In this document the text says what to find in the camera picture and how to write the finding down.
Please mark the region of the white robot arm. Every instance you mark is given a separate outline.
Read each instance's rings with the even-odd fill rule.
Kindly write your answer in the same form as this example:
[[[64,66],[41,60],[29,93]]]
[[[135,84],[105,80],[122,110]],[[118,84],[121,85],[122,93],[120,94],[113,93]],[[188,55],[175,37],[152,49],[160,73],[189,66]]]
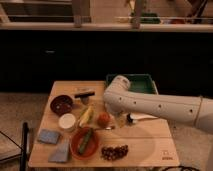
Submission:
[[[213,99],[136,93],[129,90],[130,81],[117,75],[103,94],[106,109],[113,115],[145,113],[193,126],[213,135]]]

